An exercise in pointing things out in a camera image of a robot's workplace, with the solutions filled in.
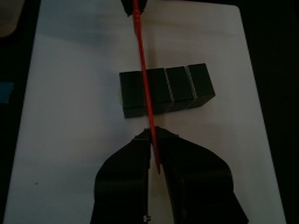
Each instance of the block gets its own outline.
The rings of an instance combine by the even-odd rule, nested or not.
[[[200,107],[214,96],[210,77],[205,64],[186,66],[186,72],[190,78],[192,91],[194,95],[193,103],[188,109]]]
[[[185,109],[192,101],[192,86],[184,66],[165,68],[166,78],[169,81],[173,104],[168,112]]]
[[[142,77],[138,71],[118,74],[125,118],[145,114]]]
[[[150,98],[153,104],[153,113],[165,113],[173,105],[173,99],[168,87],[168,81],[162,68],[146,70],[148,83],[150,88]]]

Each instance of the red rod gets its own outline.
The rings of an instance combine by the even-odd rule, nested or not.
[[[153,157],[154,157],[157,172],[160,173],[160,155],[157,150],[157,140],[156,140],[156,133],[154,133],[153,105],[152,105],[149,84],[148,84],[146,71],[145,71],[145,54],[144,54],[142,34],[141,34],[141,17],[140,17],[137,0],[133,0],[133,20],[134,20],[134,35],[137,39],[138,56],[140,56],[140,63],[141,63],[145,110],[146,110],[146,117],[148,117],[149,131],[150,131],[152,145],[153,145]]]

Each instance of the white table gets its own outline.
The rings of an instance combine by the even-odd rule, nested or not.
[[[148,68],[206,63],[216,92],[156,124],[225,160],[249,224],[284,224],[238,9],[150,0],[142,21]],[[98,168],[146,126],[144,117],[122,117],[117,74],[133,70],[120,1],[42,0],[5,224],[89,223]],[[150,223],[172,224],[164,176],[153,165],[149,172]]]

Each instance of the dark background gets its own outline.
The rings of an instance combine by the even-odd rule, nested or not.
[[[13,83],[9,103],[0,104],[0,221],[5,213],[39,1],[25,1],[17,30],[10,37],[0,39],[0,81]],[[288,224],[297,224],[299,1],[201,2],[234,4],[240,9],[284,215]]]

